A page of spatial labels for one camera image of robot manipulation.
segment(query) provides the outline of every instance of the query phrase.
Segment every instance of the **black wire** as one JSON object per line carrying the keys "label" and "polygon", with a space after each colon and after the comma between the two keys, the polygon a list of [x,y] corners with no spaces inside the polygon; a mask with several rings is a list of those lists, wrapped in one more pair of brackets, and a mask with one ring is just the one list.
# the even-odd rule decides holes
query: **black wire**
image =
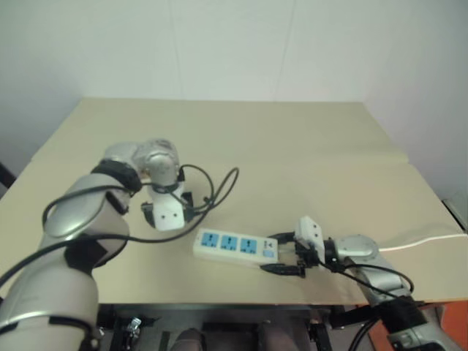
{"label": "black wire", "polygon": [[121,190],[122,192],[127,192],[129,194],[132,194],[132,192],[130,190],[128,190],[127,188],[124,188],[122,186],[117,186],[117,185],[93,186],[91,188],[77,190],[76,192],[70,192],[69,194],[61,196],[58,199],[55,199],[54,201],[52,201],[51,203],[49,203],[45,207],[44,211],[42,212],[42,226],[44,227],[44,225],[45,225],[45,223],[47,221],[47,218],[49,217],[49,212],[55,205],[58,205],[59,203],[62,203],[64,201],[66,201],[66,200],[73,199],[73,198],[78,197],[78,196],[91,194],[93,192],[101,192],[103,190],[111,190],[111,189]]}
{"label": "black wire", "polygon": [[377,291],[378,293],[381,293],[383,295],[387,295],[387,296],[390,296],[391,298],[396,298],[396,299],[399,299],[400,301],[404,301],[406,303],[411,303],[410,301],[400,297],[400,296],[397,296],[395,294],[392,294],[391,292],[388,292],[388,291],[385,291],[385,290],[382,290],[378,287],[375,287],[374,285],[372,284],[369,284],[368,282],[365,282],[364,280],[361,280],[359,278],[356,278],[355,276],[352,276],[351,274],[348,274],[346,272],[343,272],[343,271],[335,271],[332,269],[332,267],[330,267],[329,265],[326,265],[325,263],[323,262],[319,262],[319,264],[322,266],[322,267],[325,267],[327,268],[329,271],[332,271],[332,272],[336,272],[338,274],[341,274],[342,276],[346,276],[347,278],[351,279],[351,280],[354,280],[355,282],[365,286],[365,287],[368,287],[369,289],[373,290],[373,291]]}
{"label": "black wire", "polygon": [[344,267],[345,269],[350,269],[350,268],[373,268],[373,269],[378,269],[379,271],[384,271],[388,273],[393,273],[396,274],[397,276],[400,276],[404,280],[407,281],[409,285],[409,291],[412,293],[415,291],[415,284],[412,282],[412,280],[402,272],[395,271],[394,269],[391,268],[386,268],[386,267],[380,267],[379,265],[367,265],[367,264],[360,264],[360,263],[353,263],[351,265],[346,265]]}
{"label": "black wire", "polygon": [[186,165],[182,165],[181,166],[181,170],[184,170],[184,168],[193,168],[195,170],[198,170],[199,172],[201,172],[206,180],[208,181],[209,185],[210,185],[210,196],[209,197],[205,197],[204,198],[204,201],[205,203],[203,205],[200,205],[198,207],[194,207],[193,209],[196,210],[196,211],[199,211],[203,208],[205,208],[206,206],[209,205],[210,202],[213,201],[214,199],[214,184],[213,184],[213,180],[211,179],[210,175],[204,170],[202,169],[201,167],[198,167],[196,165],[189,165],[189,164],[186,164]]}
{"label": "black wire", "polygon": [[214,201],[214,184],[213,184],[213,180],[211,179],[210,175],[204,169],[202,169],[201,167],[198,167],[198,166],[195,166],[195,165],[182,165],[181,170],[183,170],[184,168],[194,168],[194,169],[200,171],[206,177],[206,180],[208,181],[208,184],[210,185],[210,197],[205,197],[205,203],[203,205],[191,206],[185,200],[181,199],[176,194],[174,194],[174,192],[172,190],[170,190],[169,187],[160,185],[158,183],[148,182],[148,183],[142,183],[141,185],[142,186],[155,187],[162,194],[169,194],[170,196],[172,196],[185,209],[191,210],[195,214],[201,214],[201,212],[198,212],[198,211],[203,210],[204,208],[208,207],[208,205]]}
{"label": "black wire", "polygon": [[233,179],[233,182],[231,183],[229,189],[226,191],[226,194],[224,194],[224,196],[221,198],[221,200],[219,200],[218,202],[216,202],[217,197],[213,199],[213,205],[211,206],[211,209],[218,207],[219,205],[221,205],[221,203],[222,203],[224,200],[226,200],[226,197],[229,196],[229,194],[232,192],[232,190],[233,190],[235,184],[237,183],[238,178],[239,178],[239,172],[237,172],[237,173],[235,174],[235,177],[234,177],[234,179]]}
{"label": "black wire", "polygon": [[[210,175],[204,169],[202,169],[201,167],[198,167],[198,166],[195,166],[195,165],[182,165],[181,169],[184,169],[185,167],[194,168],[196,170],[199,170],[206,177],[206,179],[208,180],[208,183],[210,185],[210,197],[206,198],[206,200],[205,200],[206,203],[205,204],[197,206],[197,207],[192,207],[192,206],[188,205],[186,202],[184,202],[181,198],[179,198],[176,194],[174,194],[171,190],[169,190],[166,186],[159,185],[157,183],[143,183],[141,185],[142,186],[150,186],[151,185],[151,186],[155,186],[158,189],[163,189],[166,194],[169,194],[170,196],[172,196],[180,204],[182,204],[183,207],[185,207],[187,209],[190,209],[190,210],[193,210],[193,211],[202,210],[202,209],[206,208],[209,205],[209,203],[214,202],[214,184],[213,184],[213,180],[211,179]],[[122,186],[117,186],[117,185],[93,186],[91,188],[78,190],[76,192],[70,192],[69,194],[66,194],[64,196],[61,196],[61,197],[55,199],[54,201],[52,201],[51,203],[49,203],[47,205],[47,207],[42,212],[42,226],[44,227],[44,225],[45,225],[45,223],[47,221],[47,218],[49,217],[50,210],[52,210],[52,208],[54,206],[58,205],[59,203],[61,203],[63,201],[66,201],[66,200],[70,200],[72,198],[75,198],[75,197],[78,197],[78,196],[81,196],[81,195],[91,194],[93,192],[100,192],[102,190],[121,190],[121,191],[127,192],[127,193],[131,194],[131,196],[133,196],[132,192],[129,191],[127,188],[124,188]],[[219,202],[222,202],[225,198],[226,198],[226,196],[224,196]]]}
{"label": "black wire", "polygon": [[366,334],[372,329],[378,320],[378,318],[373,318],[364,323],[361,329],[359,329],[359,331],[356,333],[354,339],[351,341],[351,345],[348,351],[356,351],[358,349],[359,344],[361,343],[364,336],[366,336]]}
{"label": "black wire", "polygon": [[[235,178],[233,180],[233,182],[235,182],[235,180],[239,176],[239,169],[237,167],[235,167],[235,168],[233,168],[232,170],[230,170],[227,173],[227,175],[224,177],[221,184],[219,185],[219,188],[217,189],[216,193],[214,194],[214,200],[215,201],[218,198],[221,191],[223,190],[223,188],[226,185],[227,181],[231,178],[232,174],[235,174]],[[118,188],[118,187],[105,188],[105,189],[115,189],[115,188]],[[73,193],[70,193],[68,195],[74,195],[72,197],[76,197],[76,196],[78,196],[77,193],[78,192],[73,192]],[[61,201],[64,201],[64,200],[68,200],[70,198],[71,198],[70,196],[68,196],[66,199],[62,199],[62,197],[60,197],[59,199],[56,199],[52,203],[50,203],[52,205],[48,205],[46,207],[46,209],[49,208],[49,210],[50,210],[57,203],[60,203]],[[72,240],[68,240],[68,241],[61,241],[59,243],[52,244],[52,245],[47,246],[47,247],[45,247],[43,249],[40,249],[39,251],[37,251],[37,252],[35,252],[33,254],[30,254],[28,257],[26,257],[23,260],[21,260],[20,262],[18,262],[16,265],[11,267],[11,269],[9,269],[2,276],[0,276],[0,288],[12,276],[14,276],[18,271],[20,271],[24,267],[26,267],[29,263],[34,262],[38,258],[40,258],[40,257],[44,256],[45,254],[48,254],[48,253],[50,253],[52,251],[55,251],[57,249],[60,249],[60,248],[66,247],[66,246],[71,246],[71,245],[74,245],[74,244],[79,243],[79,242],[113,239],[113,240],[123,240],[123,241],[135,241],[137,243],[142,243],[142,244],[163,244],[163,243],[168,243],[170,241],[177,240],[177,239],[182,238],[183,236],[191,233],[193,231],[193,229],[195,229],[196,226],[198,226],[204,220],[204,218],[208,215],[208,213],[213,209],[213,203],[211,203],[209,205],[209,207],[207,209],[205,209],[204,212],[201,213],[201,216],[195,221],[195,223],[190,228],[182,231],[181,233],[179,233],[177,235],[171,236],[170,238],[143,239],[143,238],[136,238],[136,237],[133,237],[133,236],[125,236],[125,235],[119,235],[119,234],[97,234],[97,235],[93,235],[93,236],[85,236],[85,237],[81,237],[81,238],[76,238],[76,239],[72,239]]]}

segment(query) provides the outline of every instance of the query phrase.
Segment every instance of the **power strip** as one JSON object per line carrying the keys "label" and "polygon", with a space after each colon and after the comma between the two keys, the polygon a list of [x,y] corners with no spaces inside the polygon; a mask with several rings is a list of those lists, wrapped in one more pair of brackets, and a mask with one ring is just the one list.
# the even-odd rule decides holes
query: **power strip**
{"label": "power strip", "polygon": [[239,263],[266,265],[278,263],[278,241],[261,236],[200,229],[193,243],[195,257]]}

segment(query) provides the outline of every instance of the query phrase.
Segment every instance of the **orange object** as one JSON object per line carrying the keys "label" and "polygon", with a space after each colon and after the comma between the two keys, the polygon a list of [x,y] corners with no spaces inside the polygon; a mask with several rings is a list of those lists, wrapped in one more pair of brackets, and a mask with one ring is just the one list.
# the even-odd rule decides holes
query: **orange object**
{"label": "orange object", "polygon": [[445,304],[442,328],[463,350],[468,351],[468,301]]}
{"label": "orange object", "polygon": [[[463,350],[468,351],[468,301],[444,305],[442,328]],[[387,335],[387,330],[382,322],[378,322],[369,331],[369,337],[376,351],[393,351],[387,340]]]}

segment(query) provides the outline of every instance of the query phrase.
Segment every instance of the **wooden table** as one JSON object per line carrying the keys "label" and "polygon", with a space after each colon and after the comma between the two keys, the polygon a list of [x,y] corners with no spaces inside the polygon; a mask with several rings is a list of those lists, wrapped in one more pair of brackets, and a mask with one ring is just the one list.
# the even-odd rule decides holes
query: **wooden table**
{"label": "wooden table", "polygon": [[[291,231],[309,215],[324,236],[363,234],[379,245],[460,233],[439,199],[392,144],[361,103],[179,102],[84,99],[34,155],[0,201],[0,267],[33,252],[42,236],[40,215],[111,144],[172,140],[182,163],[204,167],[219,183],[234,166],[238,184],[204,227],[270,235]],[[204,179],[187,175],[199,200]],[[133,236],[159,238],[140,211],[145,191],[126,215]],[[365,299],[342,276],[311,269],[306,279],[196,259],[195,234],[168,244],[129,243],[96,269],[103,303],[351,304]],[[410,276],[414,297],[468,297],[468,240],[432,241],[385,252]],[[6,287],[0,295],[6,294]]]}

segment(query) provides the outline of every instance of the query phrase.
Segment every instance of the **white wall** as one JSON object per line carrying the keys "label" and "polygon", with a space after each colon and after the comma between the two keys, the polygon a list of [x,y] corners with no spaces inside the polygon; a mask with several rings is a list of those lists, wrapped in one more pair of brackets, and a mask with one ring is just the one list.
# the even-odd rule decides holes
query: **white wall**
{"label": "white wall", "polygon": [[[467,61],[466,7],[463,0],[3,0],[0,160],[18,174],[85,95],[366,101],[445,196],[463,186],[452,188],[460,169],[434,165],[452,150],[463,158],[464,136],[448,128],[460,132],[465,108],[456,94],[466,86],[450,78]],[[405,103],[397,110],[392,98]],[[435,110],[453,116],[451,127]],[[434,133],[433,120],[446,128],[444,148],[420,133]]]}
{"label": "white wall", "polygon": [[417,3],[365,101],[467,221],[468,3]]}

